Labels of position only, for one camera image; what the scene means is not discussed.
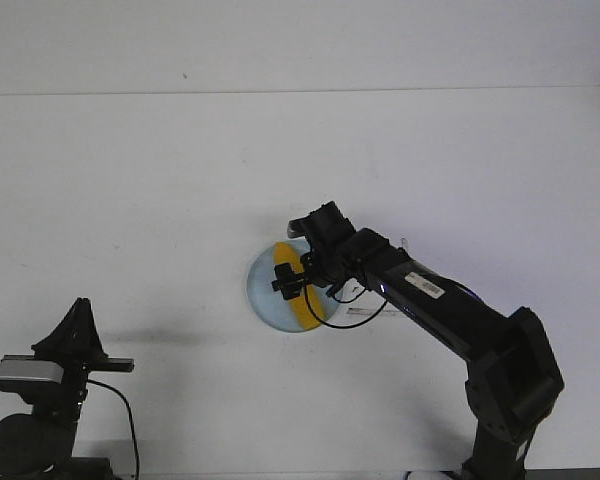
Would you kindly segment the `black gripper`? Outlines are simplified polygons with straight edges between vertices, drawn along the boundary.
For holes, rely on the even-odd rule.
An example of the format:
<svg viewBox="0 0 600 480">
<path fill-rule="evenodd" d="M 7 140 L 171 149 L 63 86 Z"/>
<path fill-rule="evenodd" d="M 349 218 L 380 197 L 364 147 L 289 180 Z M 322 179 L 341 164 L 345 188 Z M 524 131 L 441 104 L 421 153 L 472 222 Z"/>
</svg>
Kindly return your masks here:
<svg viewBox="0 0 600 480">
<path fill-rule="evenodd" d="M 106 354 L 98 334 L 91 301 L 77 298 L 62 321 L 45 338 L 31 346 L 32 354 L 2 358 L 2 372 L 51 373 L 76 369 L 79 372 L 130 373 L 131 358 Z"/>
<path fill-rule="evenodd" d="M 326 288 L 327 295 L 336 295 L 350 280 L 349 260 L 341 247 L 329 250 L 314 245 L 301 256 L 306 280 L 320 288 Z M 290 263 L 274 267 L 276 280 L 271 282 L 275 292 L 280 292 L 284 300 L 298 298 L 306 285 L 303 272 L 295 272 Z"/>
</svg>

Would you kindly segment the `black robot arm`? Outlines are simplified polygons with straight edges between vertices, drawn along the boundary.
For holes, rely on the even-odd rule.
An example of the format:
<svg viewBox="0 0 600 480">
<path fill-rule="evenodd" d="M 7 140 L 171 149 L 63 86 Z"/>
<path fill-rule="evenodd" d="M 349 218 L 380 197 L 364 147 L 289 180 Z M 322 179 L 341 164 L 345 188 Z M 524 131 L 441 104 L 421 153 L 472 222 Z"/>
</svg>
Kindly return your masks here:
<svg viewBox="0 0 600 480">
<path fill-rule="evenodd" d="M 438 275 L 373 230 L 357 230 L 334 202 L 289 222 L 309 250 L 303 272 L 274 268 L 286 300 L 315 285 L 333 297 L 349 280 L 380 295 L 458 355 L 467 366 L 467 401 L 477 419 L 463 479 L 523 479 L 537 426 L 564 380 L 541 320 L 527 307 L 504 316 L 460 283 Z"/>
<path fill-rule="evenodd" d="M 116 479 L 108 458 L 75 457 L 73 448 L 89 376 L 130 373 L 134 361 L 104 352 L 87 298 L 31 349 L 0 360 L 0 391 L 31 407 L 0 420 L 0 479 Z"/>
</svg>

